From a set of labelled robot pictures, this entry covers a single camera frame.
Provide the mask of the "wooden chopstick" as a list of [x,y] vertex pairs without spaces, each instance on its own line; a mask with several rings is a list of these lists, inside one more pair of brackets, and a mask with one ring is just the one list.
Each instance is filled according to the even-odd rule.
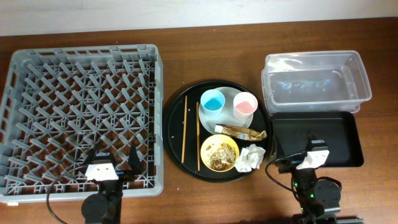
[[187,127],[187,95],[185,96],[184,103],[184,117],[183,117],[183,138],[182,138],[182,156],[181,163],[183,164],[185,161],[185,140],[186,140],[186,127]]
[[199,116],[199,102],[196,102],[196,130],[197,130],[197,171],[200,171],[200,116]]

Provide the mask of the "grey dishwasher rack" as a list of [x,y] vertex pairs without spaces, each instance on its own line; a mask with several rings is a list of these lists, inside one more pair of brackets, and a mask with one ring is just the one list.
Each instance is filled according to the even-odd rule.
[[82,200],[96,191],[79,166],[95,144],[143,172],[125,197],[164,188],[163,63],[153,44],[24,49],[13,53],[1,99],[1,202]]

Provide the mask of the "black rectangular tray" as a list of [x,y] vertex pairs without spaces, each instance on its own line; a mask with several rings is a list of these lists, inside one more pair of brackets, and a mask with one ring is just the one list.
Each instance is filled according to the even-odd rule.
[[271,123],[285,156],[303,151],[310,132],[328,146],[330,153],[325,167],[361,167],[364,164],[356,122],[350,112],[276,113]]

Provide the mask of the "gold snack wrapper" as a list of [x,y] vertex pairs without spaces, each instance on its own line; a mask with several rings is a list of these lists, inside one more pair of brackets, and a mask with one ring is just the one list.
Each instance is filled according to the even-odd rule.
[[217,124],[215,126],[215,132],[245,141],[262,141],[267,137],[266,131],[259,132],[253,129],[227,124]]

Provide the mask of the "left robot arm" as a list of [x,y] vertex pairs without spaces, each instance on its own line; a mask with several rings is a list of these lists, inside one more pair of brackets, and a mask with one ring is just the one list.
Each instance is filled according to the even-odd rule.
[[88,196],[81,206],[86,223],[120,223],[123,185],[133,182],[142,174],[143,166],[136,146],[131,144],[127,164],[129,169],[116,170],[116,159],[112,153],[100,152],[95,145],[84,160],[85,176],[98,187],[96,194]]

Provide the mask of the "pink plastic cup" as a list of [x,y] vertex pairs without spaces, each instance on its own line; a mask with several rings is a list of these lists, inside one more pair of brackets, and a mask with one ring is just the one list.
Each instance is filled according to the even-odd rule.
[[257,98],[252,93],[241,92],[234,97],[233,114],[236,119],[247,119],[257,110],[257,107]]

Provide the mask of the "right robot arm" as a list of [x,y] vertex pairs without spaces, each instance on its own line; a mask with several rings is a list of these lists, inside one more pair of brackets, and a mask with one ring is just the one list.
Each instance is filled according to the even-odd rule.
[[[355,224],[364,222],[362,218],[338,218],[336,216],[341,211],[342,184],[331,177],[316,175],[316,170],[325,164],[329,153],[325,141],[308,133],[307,145],[303,151],[275,158],[266,165],[265,172],[268,178],[292,192],[300,204],[301,214],[292,216],[293,223]],[[290,173],[292,175],[290,186],[281,184],[270,175],[268,168],[271,165],[277,166],[280,174]]]

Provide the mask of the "clear plastic bin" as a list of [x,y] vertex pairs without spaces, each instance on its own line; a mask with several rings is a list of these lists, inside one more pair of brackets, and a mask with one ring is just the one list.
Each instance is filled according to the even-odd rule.
[[270,54],[261,75],[269,114],[356,113],[373,96],[364,63],[354,50]]

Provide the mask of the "round black tray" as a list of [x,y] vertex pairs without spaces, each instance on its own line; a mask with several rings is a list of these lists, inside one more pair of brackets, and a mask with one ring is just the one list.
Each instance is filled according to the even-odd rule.
[[[163,117],[163,140],[167,151],[178,168],[188,175],[206,182],[222,183],[232,182],[250,175],[250,172],[240,173],[235,168],[227,172],[215,172],[207,168],[204,163],[200,164],[197,171],[197,130],[196,130],[196,102],[200,101],[201,95],[210,89],[227,86],[240,91],[248,91],[242,85],[226,80],[208,80],[196,83],[175,97],[169,105]],[[187,95],[187,127],[185,140],[185,161],[181,163],[184,103]]]

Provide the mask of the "white tissue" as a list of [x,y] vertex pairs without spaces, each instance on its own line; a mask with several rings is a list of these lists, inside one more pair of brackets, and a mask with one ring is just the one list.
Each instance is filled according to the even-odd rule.
[[259,169],[265,153],[265,149],[256,146],[255,144],[244,147],[242,148],[240,155],[237,157],[234,167],[240,173],[251,172],[254,169]]

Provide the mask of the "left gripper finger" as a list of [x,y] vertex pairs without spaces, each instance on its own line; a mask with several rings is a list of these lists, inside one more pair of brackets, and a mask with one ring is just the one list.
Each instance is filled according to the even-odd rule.
[[83,166],[87,166],[88,164],[91,164],[93,162],[94,157],[95,157],[96,153],[98,152],[98,149],[99,149],[99,145],[95,144],[95,146],[88,151],[88,156],[82,163]]
[[139,156],[137,155],[137,149],[134,141],[131,143],[127,163],[129,164],[133,174],[142,174],[142,164]]

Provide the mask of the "blue plastic cup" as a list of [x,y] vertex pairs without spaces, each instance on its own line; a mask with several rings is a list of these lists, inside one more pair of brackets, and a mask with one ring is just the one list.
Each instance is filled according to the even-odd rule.
[[216,89],[205,91],[200,98],[200,104],[205,115],[211,118],[221,114],[225,101],[224,94]]

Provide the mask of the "yellow bowl with food scraps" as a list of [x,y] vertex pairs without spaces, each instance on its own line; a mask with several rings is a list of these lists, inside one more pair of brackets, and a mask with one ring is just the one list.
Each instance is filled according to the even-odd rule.
[[229,136],[216,134],[208,137],[200,148],[200,159],[215,172],[231,170],[240,155],[237,143]]

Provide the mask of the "grey round plate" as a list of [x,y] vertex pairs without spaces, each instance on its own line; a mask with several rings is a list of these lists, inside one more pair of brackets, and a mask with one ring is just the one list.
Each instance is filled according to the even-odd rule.
[[240,126],[240,127],[248,128],[252,123],[253,116],[254,116],[253,114],[251,114],[245,120],[236,119],[233,114],[234,97],[241,91],[236,88],[227,87],[227,86],[218,87],[216,89],[219,90],[220,92],[222,92],[222,94],[224,95],[224,97],[226,99],[224,107],[218,117],[208,117],[205,114],[205,111],[204,111],[202,105],[200,105],[199,119],[200,119],[202,126],[211,134],[216,134],[215,126],[217,124],[228,124],[228,125],[232,125],[232,126]]

